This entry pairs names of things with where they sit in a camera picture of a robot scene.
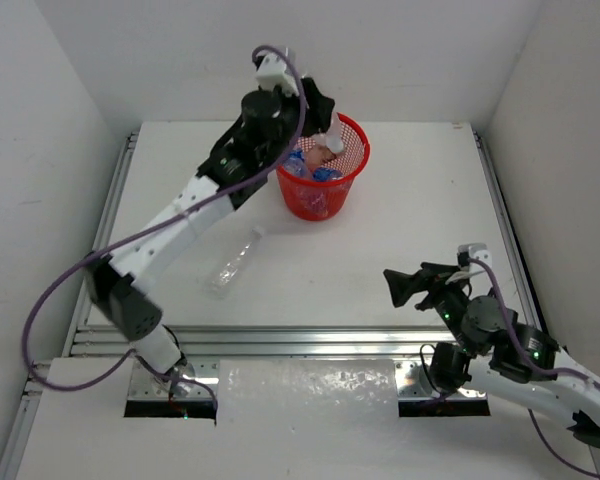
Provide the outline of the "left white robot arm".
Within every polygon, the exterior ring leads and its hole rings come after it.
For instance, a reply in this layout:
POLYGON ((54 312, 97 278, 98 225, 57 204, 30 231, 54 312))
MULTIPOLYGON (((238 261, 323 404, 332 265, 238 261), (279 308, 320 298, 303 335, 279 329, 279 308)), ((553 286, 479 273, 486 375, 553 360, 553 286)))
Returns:
POLYGON ((279 86, 258 88, 241 101, 241 114, 172 202, 145 227, 145 237, 103 254, 84 269, 92 304, 160 375, 185 358, 162 323, 149 292, 159 276, 215 223, 238 210, 267 182, 277 161, 301 136, 325 133, 335 102, 311 77, 305 96, 279 86))

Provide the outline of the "blue label bottle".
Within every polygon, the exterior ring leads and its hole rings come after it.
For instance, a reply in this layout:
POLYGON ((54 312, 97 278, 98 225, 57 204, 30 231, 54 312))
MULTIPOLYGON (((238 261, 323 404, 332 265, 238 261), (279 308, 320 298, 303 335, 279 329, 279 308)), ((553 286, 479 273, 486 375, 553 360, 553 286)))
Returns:
POLYGON ((312 179, 319 183, 338 181, 342 178, 343 173, 333 168, 319 167, 312 173, 312 179))
POLYGON ((292 150, 288 158, 283 162, 282 168, 295 178, 309 180, 312 173, 306 163, 304 151, 301 148, 292 150))

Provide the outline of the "red cap orange label bottle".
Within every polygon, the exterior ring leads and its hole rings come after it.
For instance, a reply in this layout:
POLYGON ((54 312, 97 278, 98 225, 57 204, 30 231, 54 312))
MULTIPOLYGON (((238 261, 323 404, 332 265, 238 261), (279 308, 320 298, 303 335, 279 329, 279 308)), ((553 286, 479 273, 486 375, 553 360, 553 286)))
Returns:
POLYGON ((329 148, 321 145, 314 145, 305 152, 305 164, 313 171, 321 166, 335 160, 337 155, 329 148))

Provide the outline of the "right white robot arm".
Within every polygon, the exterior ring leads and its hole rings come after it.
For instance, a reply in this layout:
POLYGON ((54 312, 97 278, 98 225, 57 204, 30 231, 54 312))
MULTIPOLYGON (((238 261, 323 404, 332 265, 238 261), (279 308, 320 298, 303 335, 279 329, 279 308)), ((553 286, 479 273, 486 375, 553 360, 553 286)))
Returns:
POLYGON ((600 377, 574 361, 547 333, 518 321, 495 289, 470 297, 468 271, 422 263, 407 274, 386 269, 394 307, 422 294, 419 311, 433 310, 452 334, 435 345, 427 368, 442 395, 482 391, 553 419, 581 443, 600 449, 600 377))

